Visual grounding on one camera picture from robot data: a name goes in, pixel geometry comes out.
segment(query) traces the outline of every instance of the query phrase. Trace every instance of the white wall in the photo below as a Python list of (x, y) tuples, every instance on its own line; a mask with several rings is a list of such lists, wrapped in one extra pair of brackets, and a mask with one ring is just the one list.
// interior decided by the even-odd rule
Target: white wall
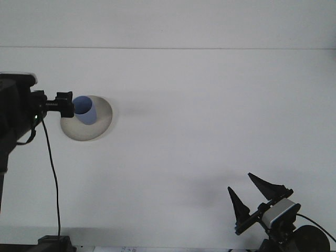
[[(102, 13), (107, 13), (107, 9), (117, 14), (128, 10), (125, 11), (128, 18), (123, 17), (128, 22), (134, 20), (133, 16), (141, 20), (141, 15), (134, 13), (135, 8), (142, 15), (152, 14), (153, 19), (144, 23), (152, 25), (161, 22), (153, 13), (181, 11), (157, 2), (99, 3)], [(180, 2), (195, 8), (192, 3)], [(252, 12), (250, 22), (240, 24), (247, 29), (271, 6), (265, 3), (262, 8), (261, 2), (256, 3), (259, 15), (257, 9), (241, 7), (249, 3), (199, 2), (206, 7), (195, 9), (190, 15), (194, 13), (193, 20), (198, 22), (197, 13), (213, 20), (212, 12), (206, 10), (211, 8), (218, 13), (227, 4), (232, 16), (238, 15), (238, 10)], [(63, 233), (70, 234), (74, 244), (258, 247), (265, 237), (259, 226), (241, 236), (234, 234), (235, 218), (226, 189), (233, 187), (254, 211), (264, 199), (249, 181), (248, 172), (294, 189), (291, 198), (302, 204), (301, 212), (336, 233), (335, 50), (39, 48), (231, 47), (237, 41), (230, 33), (223, 33), (231, 44), (213, 44), (217, 39), (209, 39), (207, 44), (193, 30), (180, 37), (170, 33), (169, 39), (162, 40), (167, 44), (160, 43), (161, 40), (146, 44), (145, 40), (153, 41), (148, 26), (143, 29), (137, 26), (139, 37), (132, 39), (120, 37), (118, 30), (91, 33), (93, 37), (83, 33), (75, 39), (70, 35), (72, 25), (78, 24), (78, 29), (86, 30), (94, 23), (90, 19), (88, 25), (79, 25), (77, 22), (86, 20), (84, 13), (94, 13), (100, 27), (110, 26), (107, 16), (100, 17), (98, 8), (89, 3), (80, 2), (78, 8), (81, 6), (82, 11), (77, 14), (70, 11), (72, 3), (53, 5), (51, 8), (45, 2), (31, 1), (19, 9), (17, 2), (0, 2), (0, 18), (6, 13), (8, 21), (0, 22), (4, 34), (0, 44), (12, 46), (0, 48), (0, 69), (34, 72), (39, 79), (36, 89), (44, 89), (49, 98), (57, 91), (73, 90), (75, 96), (103, 96), (113, 106), (111, 128), (102, 138), (91, 142), (67, 138), (60, 128), (58, 114), (49, 113), (46, 117), (59, 177)], [(321, 4), (318, 7), (314, 2), (287, 5), (284, 2), (275, 6), (282, 8), (274, 14), (274, 20), (286, 15), (286, 10), (310, 9), (305, 19), (310, 20), (311, 16), (318, 20), (316, 25), (320, 27), (314, 32), (320, 33), (324, 42), (314, 40), (310, 29), (302, 30), (298, 40), (290, 40), (291, 32), (284, 32), (274, 21), (277, 29), (274, 32), (287, 38), (282, 44), (274, 39), (267, 43), (263, 36), (248, 40), (241, 33), (237, 35), (243, 43), (239, 47), (297, 48), (301, 44), (302, 48), (332, 47), (330, 22), (334, 16), (329, 13), (334, 2), (325, 1), (324, 11), (318, 10)], [(38, 23), (36, 16), (29, 14), (49, 8), (49, 12), (42, 12), (45, 14)], [(74, 17), (62, 18), (63, 10)], [(166, 26), (176, 31), (178, 24), (169, 24), (181, 17), (167, 15)], [(238, 17), (232, 20), (240, 22)], [(285, 21), (289, 30), (298, 25), (294, 19)], [(69, 25), (60, 28), (59, 22)], [(262, 25), (272, 26), (272, 22)], [(30, 29), (31, 33), (23, 29), (23, 23), (36, 24), (29, 26), (37, 27), (36, 33), (34, 29)], [(120, 19), (114, 22), (118, 29), (128, 25)], [(54, 44), (50, 43), (50, 36), (43, 36), (47, 26), (50, 34), (60, 35)], [(4, 31), (9, 27), (12, 33), (8, 35)], [(239, 30), (243, 28), (233, 29), (237, 33)], [(181, 26), (180, 34), (184, 35), (183, 31), (187, 31), (186, 26)], [(16, 39), (22, 36), (21, 32), (29, 34), (24, 41)], [(200, 31), (208, 32), (207, 26)], [(104, 40), (111, 37), (118, 38), (118, 43)], [(57, 231), (52, 179), (39, 127), (34, 142), (17, 147), (9, 157), (0, 243), (35, 243), (40, 236)], [(298, 226), (303, 223), (306, 222), (298, 220)]]
[(335, 1), (0, 1), (1, 46), (335, 48)]

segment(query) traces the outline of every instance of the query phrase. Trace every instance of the black power cable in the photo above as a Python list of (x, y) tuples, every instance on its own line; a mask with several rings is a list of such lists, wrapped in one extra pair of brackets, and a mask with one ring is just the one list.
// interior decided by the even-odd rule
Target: black power cable
[(318, 226), (323, 232), (325, 232), (335, 243), (336, 243), (336, 239), (331, 235), (329, 234), (323, 227), (321, 227), (321, 225), (317, 224), (315, 221), (313, 221), (312, 219), (302, 215), (302, 214), (296, 214), (297, 216), (300, 216), (302, 218), (305, 218), (307, 220), (309, 220), (310, 222), (314, 223), (316, 226)]
[(41, 116), (41, 121), (42, 121), (42, 125), (44, 128), (44, 132), (46, 135), (46, 139), (47, 139), (47, 145), (48, 145), (48, 151), (49, 151), (49, 159), (50, 159), (50, 164), (51, 164), (51, 169), (52, 169), (52, 173), (54, 174), (54, 179), (55, 179), (55, 186), (56, 186), (56, 207), (57, 207), (57, 221), (58, 221), (58, 238), (61, 234), (61, 219), (60, 219), (60, 214), (59, 214), (59, 200), (58, 200), (58, 182), (57, 182), (57, 176), (56, 176), (56, 172), (55, 172), (55, 167), (54, 167), (54, 163), (53, 163), (53, 157), (51, 156), (51, 148), (50, 148), (50, 142), (49, 142), (49, 136), (48, 136), (48, 132), (47, 132), (47, 127), (44, 123), (43, 120), (43, 116)]

